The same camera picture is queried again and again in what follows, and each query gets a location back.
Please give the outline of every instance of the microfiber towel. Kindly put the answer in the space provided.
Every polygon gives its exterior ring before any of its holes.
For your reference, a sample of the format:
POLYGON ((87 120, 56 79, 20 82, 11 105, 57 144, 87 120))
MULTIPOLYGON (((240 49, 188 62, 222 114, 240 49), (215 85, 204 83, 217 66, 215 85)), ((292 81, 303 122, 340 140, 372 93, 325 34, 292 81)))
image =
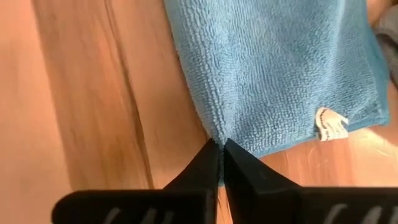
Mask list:
POLYGON ((374 31, 388 62, 392 79, 398 84, 398 6, 391 7, 385 13, 374 31))
POLYGON ((329 108, 387 124, 388 68, 365 0, 164 0, 208 134, 260 157, 315 139, 329 108))

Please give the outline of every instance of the towel label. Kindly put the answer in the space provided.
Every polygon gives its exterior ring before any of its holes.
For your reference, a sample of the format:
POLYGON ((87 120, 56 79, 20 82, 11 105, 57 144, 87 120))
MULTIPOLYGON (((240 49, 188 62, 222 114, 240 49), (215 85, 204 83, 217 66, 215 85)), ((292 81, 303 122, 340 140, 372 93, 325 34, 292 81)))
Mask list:
POLYGON ((347 138, 348 132, 341 122, 348 124, 348 119, 331 109, 319 108, 315 115, 315 123, 319 128, 320 140, 329 141, 347 138))

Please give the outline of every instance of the wood grain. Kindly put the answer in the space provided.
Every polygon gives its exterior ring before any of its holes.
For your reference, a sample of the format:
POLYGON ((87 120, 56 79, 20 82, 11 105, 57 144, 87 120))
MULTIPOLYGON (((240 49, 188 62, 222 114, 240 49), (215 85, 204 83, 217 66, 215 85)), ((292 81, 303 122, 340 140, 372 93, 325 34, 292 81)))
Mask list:
POLYGON ((168 184, 207 140, 180 68, 162 0, 113 0, 155 188, 168 184))
POLYGON ((104 1, 34 1, 73 189, 153 188, 104 1))
POLYGON ((70 186, 31 2, 0 16, 0 221, 50 223, 70 186))

